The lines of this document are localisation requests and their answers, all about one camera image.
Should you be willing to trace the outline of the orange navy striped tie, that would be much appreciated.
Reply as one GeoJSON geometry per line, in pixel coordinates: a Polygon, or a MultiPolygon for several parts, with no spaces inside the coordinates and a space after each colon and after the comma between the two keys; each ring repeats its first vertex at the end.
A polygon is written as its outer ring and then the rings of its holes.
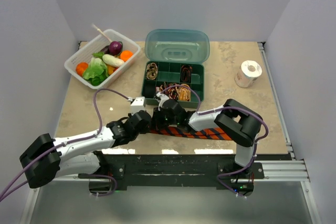
{"type": "Polygon", "coordinates": [[[220,128],[205,129],[201,131],[191,131],[186,132],[177,127],[166,127],[161,130],[152,129],[150,131],[152,134],[160,134],[173,137],[183,137],[183,138],[195,138],[195,139],[208,139],[208,140],[224,140],[231,141],[232,139],[220,128]]]}

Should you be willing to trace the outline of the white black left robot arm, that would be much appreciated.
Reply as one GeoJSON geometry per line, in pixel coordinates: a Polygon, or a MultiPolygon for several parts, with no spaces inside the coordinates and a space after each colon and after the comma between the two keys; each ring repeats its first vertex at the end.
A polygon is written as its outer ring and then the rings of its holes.
{"type": "Polygon", "coordinates": [[[109,165],[94,152],[127,145],[139,134],[147,133],[150,125],[151,116],[141,110],[88,133],[57,138],[51,138],[48,133],[40,135],[19,158],[29,187],[42,187],[56,177],[72,173],[105,177],[109,165]]]}

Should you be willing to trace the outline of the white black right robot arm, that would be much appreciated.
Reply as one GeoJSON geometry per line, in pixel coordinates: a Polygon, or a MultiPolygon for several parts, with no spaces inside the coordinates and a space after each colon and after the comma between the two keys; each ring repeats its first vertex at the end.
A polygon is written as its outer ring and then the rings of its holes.
{"type": "Polygon", "coordinates": [[[220,175],[246,178],[253,171],[257,142],[269,130],[259,114],[234,99],[207,111],[186,111],[177,101],[168,99],[153,109],[152,132],[232,140],[237,147],[234,163],[220,175]]]}

